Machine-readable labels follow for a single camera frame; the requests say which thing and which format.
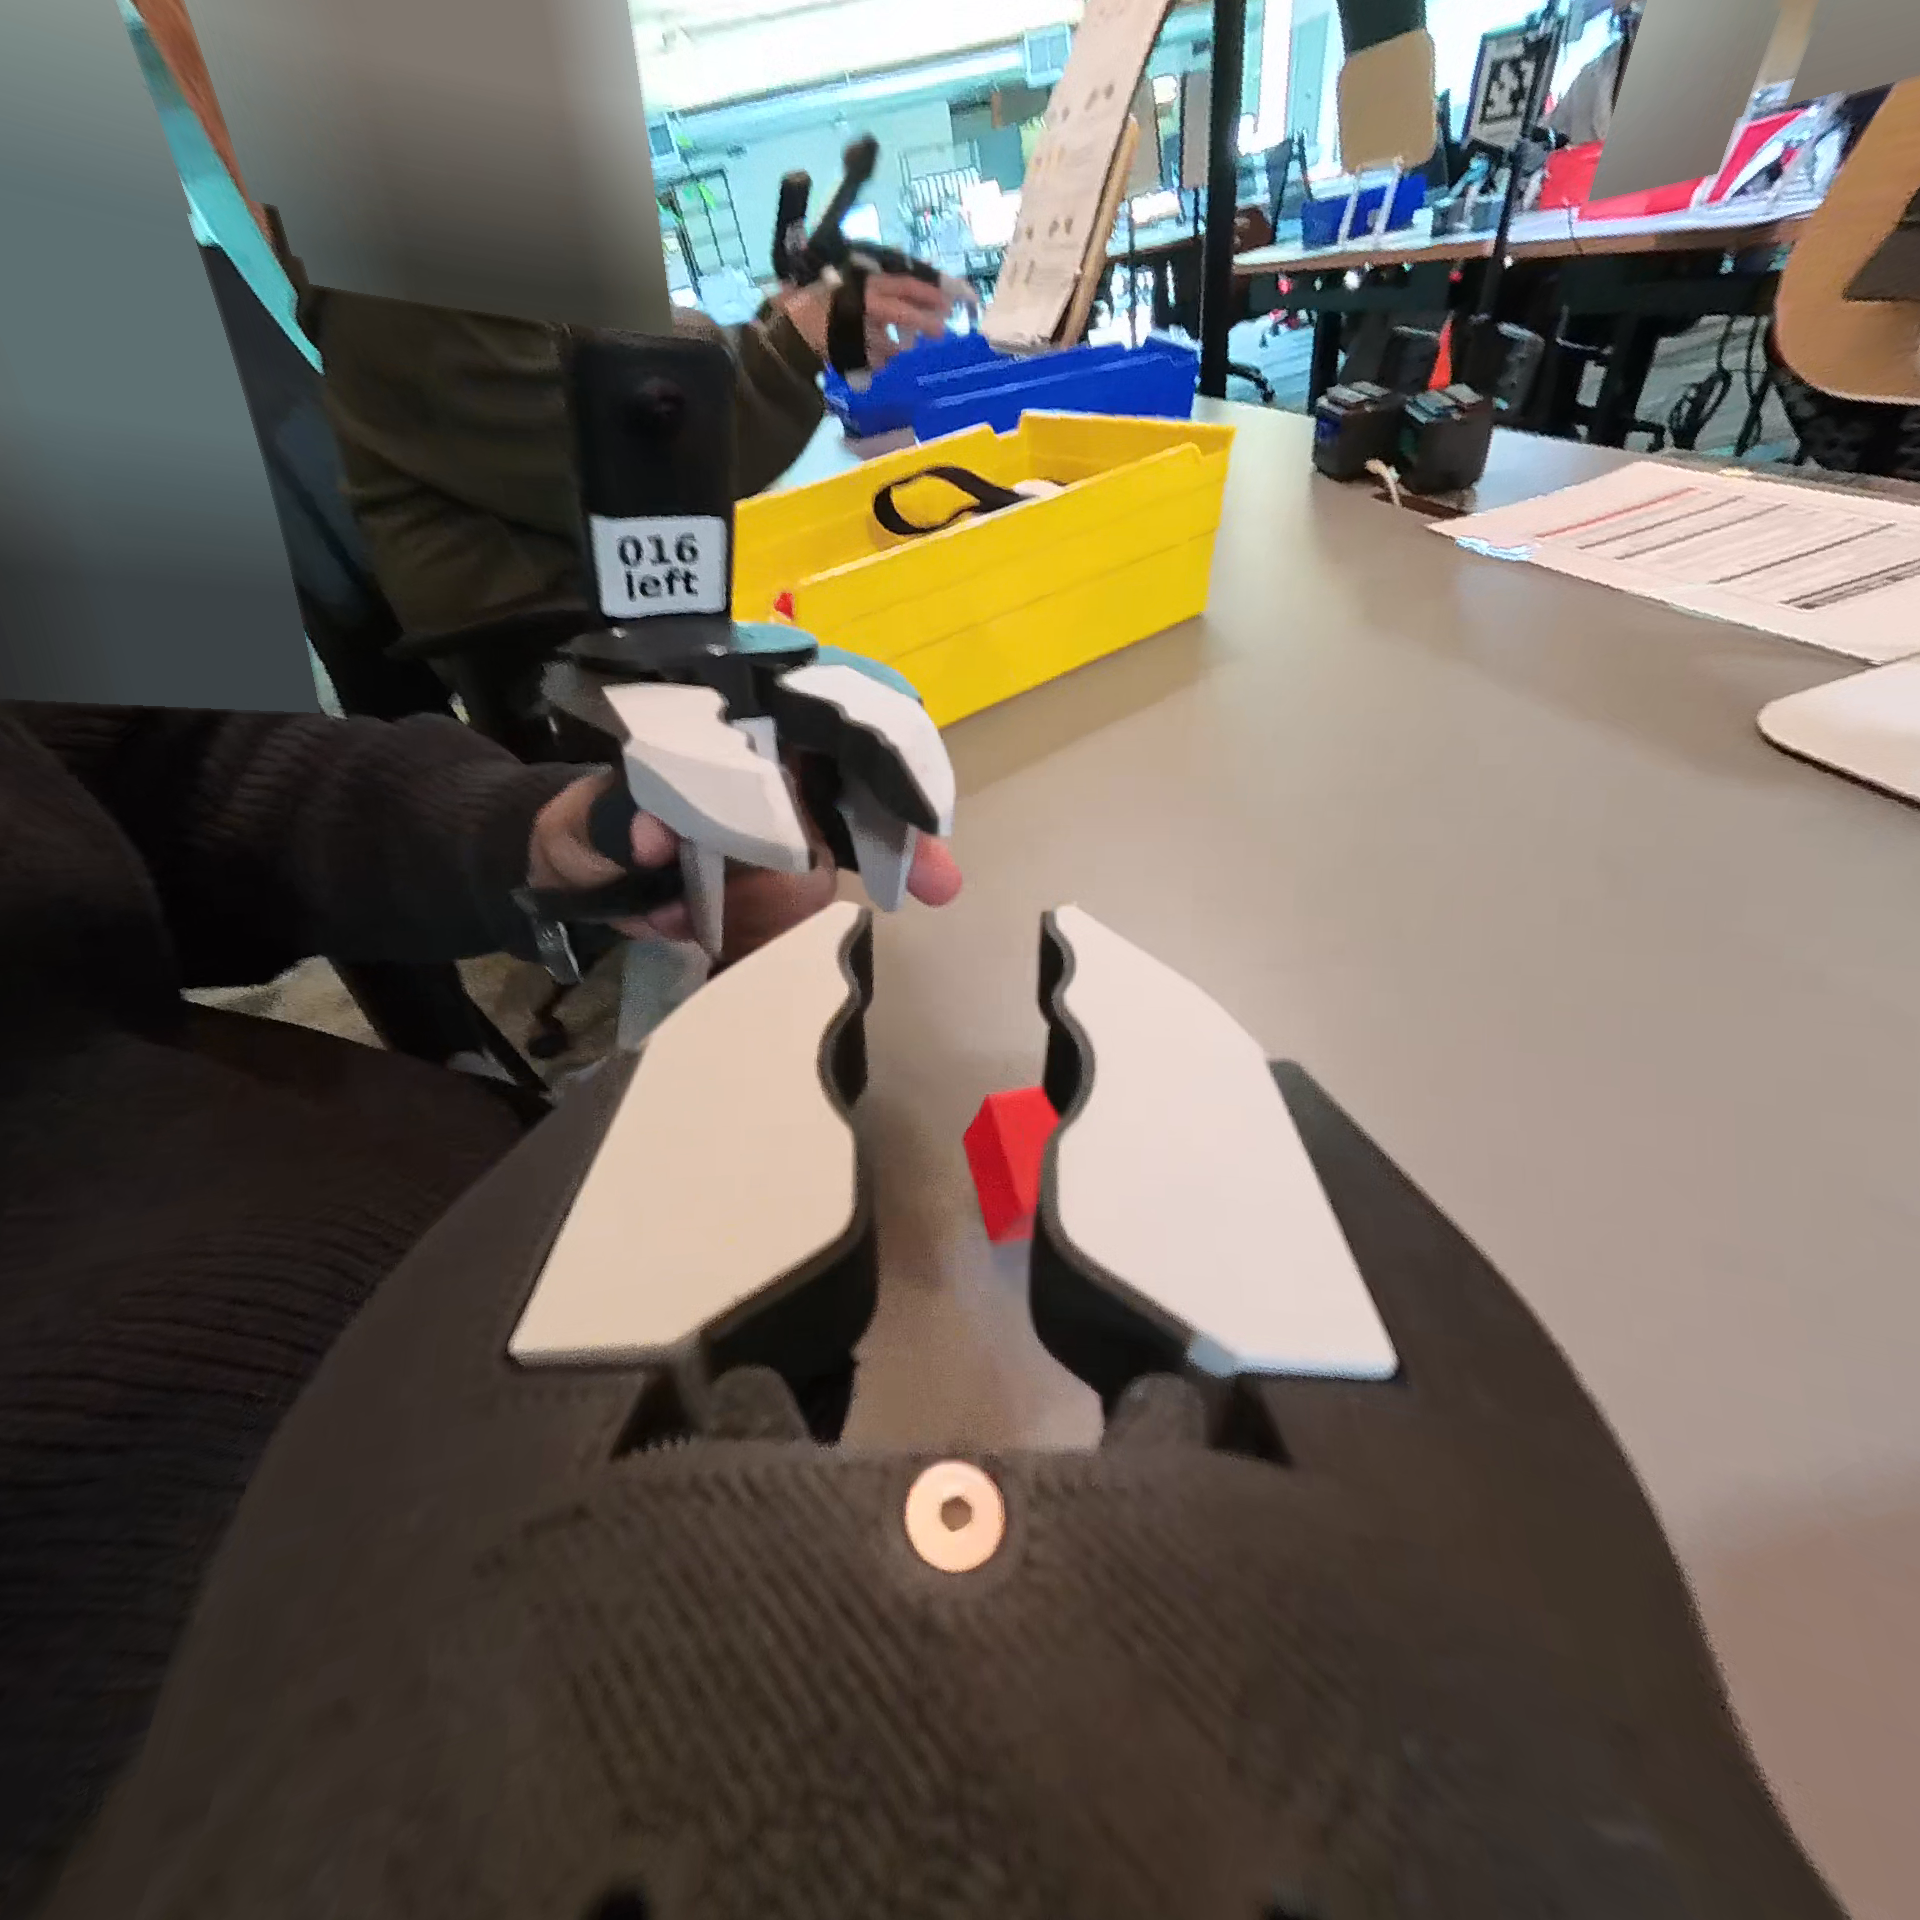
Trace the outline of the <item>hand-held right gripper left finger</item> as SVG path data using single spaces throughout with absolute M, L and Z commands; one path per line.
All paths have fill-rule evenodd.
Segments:
M 518 1366 L 687 1353 L 854 1228 L 853 1095 L 830 1040 L 867 1009 L 870 934 L 868 907 L 833 904 L 641 1047 L 509 1335 Z

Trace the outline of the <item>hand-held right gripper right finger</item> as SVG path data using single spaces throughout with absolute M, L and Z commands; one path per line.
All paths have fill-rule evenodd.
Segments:
M 1389 1382 L 1402 1358 L 1261 1044 L 1081 906 L 1044 915 L 1030 1312 L 1087 1386 Z

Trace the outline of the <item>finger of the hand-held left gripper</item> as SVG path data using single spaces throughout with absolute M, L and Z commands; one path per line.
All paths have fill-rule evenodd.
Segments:
M 716 688 L 615 686 L 609 706 L 636 815 L 652 815 L 678 838 L 678 874 L 661 872 L 678 883 L 678 895 L 621 915 L 619 927 L 691 939 L 719 962 L 729 865 L 809 872 L 817 831 L 795 777 L 778 754 L 771 723 L 731 720 Z
M 778 739 L 833 859 L 868 904 L 899 911 L 927 838 L 954 831 L 955 775 L 918 695 L 850 663 L 778 675 Z

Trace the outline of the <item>red plastic block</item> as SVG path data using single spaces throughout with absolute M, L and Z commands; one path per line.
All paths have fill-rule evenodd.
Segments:
M 1057 1123 L 1044 1088 L 1030 1087 L 985 1095 L 967 1126 L 967 1170 L 989 1244 L 1030 1239 Z

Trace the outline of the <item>yellow plastic bin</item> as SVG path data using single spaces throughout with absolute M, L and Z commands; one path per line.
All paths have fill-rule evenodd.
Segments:
M 756 494 L 733 614 L 955 726 L 1204 614 L 1231 447 L 1228 423 L 1027 415 Z

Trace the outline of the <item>person's left hand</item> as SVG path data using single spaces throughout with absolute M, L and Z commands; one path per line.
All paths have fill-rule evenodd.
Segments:
M 596 850 L 590 835 L 593 811 L 603 794 L 617 788 L 619 779 L 613 772 L 593 772 L 569 782 L 539 808 L 531 831 L 526 870 L 533 890 L 587 897 L 636 881 L 641 874 L 682 872 L 678 838 L 644 811 L 630 818 L 630 850 L 621 859 L 611 859 Z M 839 886 L 842 876 L 819 835 L 811 840 L 811 865 L 805 874 L 729 865 L 725 943 L 717 960 L 731 964 L 783 938 L 839 898 Z M 959 898 L 963 887 L 963 872 L 946 842 L 922 838 L 908 876 L 908 897 L 927 907 L 945 907 Z

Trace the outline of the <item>blue plastic bin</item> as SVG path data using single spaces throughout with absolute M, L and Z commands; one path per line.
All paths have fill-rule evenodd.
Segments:
M 1007 355 L 967 332 L 924 342 L 862 385 L 830 368 L 822 401 L 853 441 L 937 441 L 977 425 L 1004 435 L 1028 412 L 1186 422 L 1198 372 L 1199 351 L 1162 337 Z

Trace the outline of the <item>wooden instruction board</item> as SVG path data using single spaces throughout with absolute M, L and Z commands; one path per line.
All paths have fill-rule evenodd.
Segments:
M 1137 145 L 1137 96 L 1170 2 L 1087 2 L 1023 167 L 982 337 L 1007 355 L 1078 342 Z

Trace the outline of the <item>person's black sweater torso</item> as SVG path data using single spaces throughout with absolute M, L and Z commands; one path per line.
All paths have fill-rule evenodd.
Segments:
M 27 1915 L 284 1414 L 543 1105 L 183 1002 L 13 1009 L 3 1098 L 3 1884 Z

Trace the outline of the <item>black battery charger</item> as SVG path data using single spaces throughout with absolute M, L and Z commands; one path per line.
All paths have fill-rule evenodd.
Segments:
M 1453 385 L 1406 395 L 1398 417 L 1396 475 L 1412 497 L 1477 490 L 1490 458 L 1498 401 Z
M 1406 395 L 1370 380 L 1326 387 L 1313 408 L 1313 466 L 1348 484 L 1396 470 Z

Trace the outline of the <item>black pole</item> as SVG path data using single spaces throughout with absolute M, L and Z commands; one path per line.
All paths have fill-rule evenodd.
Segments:
M 1199 267 L 1198 395 L 1222 401 L 1230 382 L 1230 300 L 1237 258 L 1239 128 L 1244 88 L 1245 2 L 1212 6 L 1212 68 L 1207 107 L 1207 211 Z

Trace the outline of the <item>wooden desk with black legs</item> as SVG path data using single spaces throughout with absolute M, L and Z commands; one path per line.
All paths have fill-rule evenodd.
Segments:
M 1702 320 L 1761 326 L 1791 240 L 1825 196 L 1783 190 L 1631 220 L 1529 214 L 1505 233 L 1421 226 L 1338 248 L 1284 243 L 1239 252 L 1222 288 L 1198 233 L 1139 244 L 1167 291 L 1156 310 L 1212 353 L 1255 315 L 1309 328 L 1308 395 L 1338 375 L 1343 320 L 1498 313 L 1543 319 L 1538 387 L 1519 408 L 1534 435 L 1620 449 L 1650 432 L 1641 398 L 1661 338 Z

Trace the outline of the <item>printed paper sheet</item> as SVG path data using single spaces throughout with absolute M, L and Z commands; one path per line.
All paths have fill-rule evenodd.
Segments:
M 1862 665 L 1917 655 L 1911 497 L 1635 460 L 1435 531 L 1483 559 Z

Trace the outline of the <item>red box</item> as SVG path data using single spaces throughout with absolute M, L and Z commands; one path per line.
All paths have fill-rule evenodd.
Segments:
M 1726 139 L 1716 164 L 1701 171 L 1660 175 L 1637 162 L 1623 175 L 1604 178 L 1598 190 L 1604 148 L 1598 142 L 1550 153 L 1543 182 L 1529 201 L 1531 211 L 1569 211 L 1579 223 L 1637 223 L 1689 209 L 1715 209 L 1741 193 L 1777 184 L 1788 164 L 1819 137 L 1834 120 L 1834 96 L 1801 103 L 1774 103 L 1754 111 Z

